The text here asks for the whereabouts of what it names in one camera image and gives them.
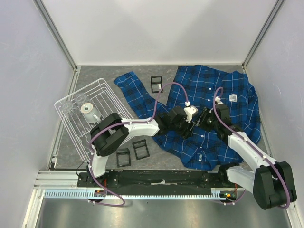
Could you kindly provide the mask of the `blue plaid shirt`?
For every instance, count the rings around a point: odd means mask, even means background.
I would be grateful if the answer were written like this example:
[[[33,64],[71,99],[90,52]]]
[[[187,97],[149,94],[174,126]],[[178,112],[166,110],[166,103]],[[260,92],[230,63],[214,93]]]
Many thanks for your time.
[[[180,66],[165,104],[149,94],[134,72],[117,77],[114,83],[139,119],[169,120],[169,112],[184,109],[186,102],[197,108],[192,128],[183,129],[184,124],[177,123],[153,138],[186,168],[210,171],[218,165],[241,163],[243,158],[228,146],[233,131],[245,132],[253,143],[261,140],[258,96],[245,73]]]

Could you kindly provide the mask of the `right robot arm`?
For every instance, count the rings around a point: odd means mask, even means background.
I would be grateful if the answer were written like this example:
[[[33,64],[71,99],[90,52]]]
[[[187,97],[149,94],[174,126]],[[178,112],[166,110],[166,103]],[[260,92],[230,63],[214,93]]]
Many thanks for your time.
[[[285,161],[278,162],[256,144],[242,129],[233,125],[228,107],[217,103],[212,109],[203,108],[197,126],[205,131],[215,131],[217,137],[233,149],[251,168],[245,170],[233,163],[220,167],[218,183],[228,187],[235,183],[253,194],[260,208],[287,209],[297,199],[292,168]]]

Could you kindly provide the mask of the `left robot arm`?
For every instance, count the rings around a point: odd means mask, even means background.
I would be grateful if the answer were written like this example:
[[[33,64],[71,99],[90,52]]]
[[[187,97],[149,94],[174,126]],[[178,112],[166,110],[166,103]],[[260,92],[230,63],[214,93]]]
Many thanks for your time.
[[[93,157],[88,165],[88,182],[99,187],[104,182],[105,167],[109,155],[114,153],[126,138],[137,136],[159,136],[175,132],[183,138],[192,136],[195,123],[193,117],[198,113],[194,106],[175,107],[168,113],[156,115],[153,119],[125,119],[112,113],[90,132],[90,148]]]

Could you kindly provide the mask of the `white ceramic mug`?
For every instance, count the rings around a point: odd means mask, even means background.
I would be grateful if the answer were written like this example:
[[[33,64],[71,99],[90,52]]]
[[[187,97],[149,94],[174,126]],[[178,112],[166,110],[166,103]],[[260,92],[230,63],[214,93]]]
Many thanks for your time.
[[[80,111],[89,124],[101,122],[101,113],[92,103],[84,103],[81,106]]]

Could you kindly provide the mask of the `clear glass right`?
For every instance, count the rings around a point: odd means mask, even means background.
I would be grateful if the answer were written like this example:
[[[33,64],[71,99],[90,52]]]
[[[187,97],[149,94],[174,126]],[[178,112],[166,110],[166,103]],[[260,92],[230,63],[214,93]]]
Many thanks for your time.
[[[76,95],[75,102],[77,106],[80,108],[83,104],[90,102],[90,99],[87,97],[86,94],[81,93]]]

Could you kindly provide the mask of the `clear glass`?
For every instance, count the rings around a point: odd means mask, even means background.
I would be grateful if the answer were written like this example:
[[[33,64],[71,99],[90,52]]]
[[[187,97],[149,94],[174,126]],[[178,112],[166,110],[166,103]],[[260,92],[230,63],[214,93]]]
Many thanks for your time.
[[[68,119],[74,119],[76,117],[76,108],[71,101],[67,101],[62,105],[62,112]]]
[[[81,93],[76,95],[75,102],[77,106],[80,108],[83,104],[90,102],[90,99],[87,97],[86,94]]]

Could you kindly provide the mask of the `clear glass left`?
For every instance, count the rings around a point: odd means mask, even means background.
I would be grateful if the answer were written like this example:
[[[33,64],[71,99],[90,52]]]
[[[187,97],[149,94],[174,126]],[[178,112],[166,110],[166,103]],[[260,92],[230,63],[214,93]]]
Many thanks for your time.
[[[71,101],[67,101],[62,105],[62,112],[68,119],[74,119],[76,117],[76,108]]]

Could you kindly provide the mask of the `black frame front middle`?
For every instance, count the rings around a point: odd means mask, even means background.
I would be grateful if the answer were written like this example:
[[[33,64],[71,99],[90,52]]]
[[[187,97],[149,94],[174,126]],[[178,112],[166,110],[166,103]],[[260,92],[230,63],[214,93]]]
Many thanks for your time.
[[[147,142],[145,139],[133,142],[132,146],[137,160],[150,157],[150,153],[147,147]]]

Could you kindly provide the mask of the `black frame at back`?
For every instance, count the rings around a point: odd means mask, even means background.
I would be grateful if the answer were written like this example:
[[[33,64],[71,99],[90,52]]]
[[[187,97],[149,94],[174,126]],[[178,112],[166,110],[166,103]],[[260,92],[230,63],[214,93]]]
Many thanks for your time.
[[[162,76],[151,76],[150,82],[152,93],[158,93],[162,88]]]

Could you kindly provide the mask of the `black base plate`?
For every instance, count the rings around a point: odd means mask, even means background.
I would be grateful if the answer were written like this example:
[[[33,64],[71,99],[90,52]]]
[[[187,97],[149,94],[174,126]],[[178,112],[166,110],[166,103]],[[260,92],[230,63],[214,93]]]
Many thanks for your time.
[[[234,189],[235,184],[225,180],[217,171],[189,170],[106,170],[96,178],[107,188],[129,185],[175,184],[203,188]]]

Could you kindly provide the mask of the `black frame near rack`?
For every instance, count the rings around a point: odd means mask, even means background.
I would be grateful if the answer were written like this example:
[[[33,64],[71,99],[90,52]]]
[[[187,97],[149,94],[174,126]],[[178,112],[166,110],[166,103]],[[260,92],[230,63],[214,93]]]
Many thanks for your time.
[[[116,166],[118,168],[131,166],[131,154],[128,148],[117,150]]]

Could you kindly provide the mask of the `right aluminium frame post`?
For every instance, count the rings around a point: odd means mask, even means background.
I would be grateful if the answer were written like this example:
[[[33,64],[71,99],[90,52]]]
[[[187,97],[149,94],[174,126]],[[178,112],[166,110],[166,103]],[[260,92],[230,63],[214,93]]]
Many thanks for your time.
[[[276,0],[272,9],[270,10],[263,26],[261,27],[257,37],[255,38],[248,54],[246,55],[244,61],[242,62],[242,68],[245,71],[246,67],[250,63],[251,59],[253,58],[254,54],[256,53],[257,49],[259,48],[260,44],[262,43],[264,37],[266,36],[268,30],[270,29],[271,25],[273,24],[276,16],[278,15],[280,9],[284,5],[285,0]]]

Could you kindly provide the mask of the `aluminium frame post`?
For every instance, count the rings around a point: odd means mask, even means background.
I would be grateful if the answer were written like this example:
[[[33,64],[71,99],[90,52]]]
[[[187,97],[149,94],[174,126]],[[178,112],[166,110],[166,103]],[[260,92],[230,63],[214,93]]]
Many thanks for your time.
[[[69,52],[63,38],[61,37],[49,11],[47,10],[44,2],[42,0],[33,0],[34,4],[36,5],[37,9],[39,10],[43,20],[45,21],[48,29],[50,30],[51,34],[53,35],[55,41],[57,42],[59,48],[63,52],[65,58],[67,59],[69,65],[72,67],[74,71],[77,71],[78,66],[75,63],[71,53]]]
[[[273,24],[276,16],[278,15],[280,9],[284,5],[285,0],[276,0],[272,9],[270,10],[263,26],[261,27],[257,37],[255,38],[248,54],[246,55],[244,61],[242,62],[242,68],[245,71],[246,67],[250,63],[251,59],[253,58],[254,54],[256,53],[257,49],[259,48],[260,44],[262,43],[264,37],[266,36],[268,30],[270,29],[271,25]]]

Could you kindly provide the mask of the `left aluminium frame post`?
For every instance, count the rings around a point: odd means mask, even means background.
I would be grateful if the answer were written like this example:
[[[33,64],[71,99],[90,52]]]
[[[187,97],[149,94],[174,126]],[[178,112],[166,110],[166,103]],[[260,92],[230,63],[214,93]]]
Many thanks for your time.
[[[74,71],[77,71],[78,66],[75,63],[71,53],[69,52],[63,38],[61,37],[49,11],[47,10],[44,2],[42,0],[33,0],[34,4],[36,5],[37,9],[39,10],[43,20],[45,21],[48,29],[50,30],[51,34],[53,35],[55,41],[57,42],[59,48],[63,52],[65,58],[67,59],[69,65],[72,67]]]

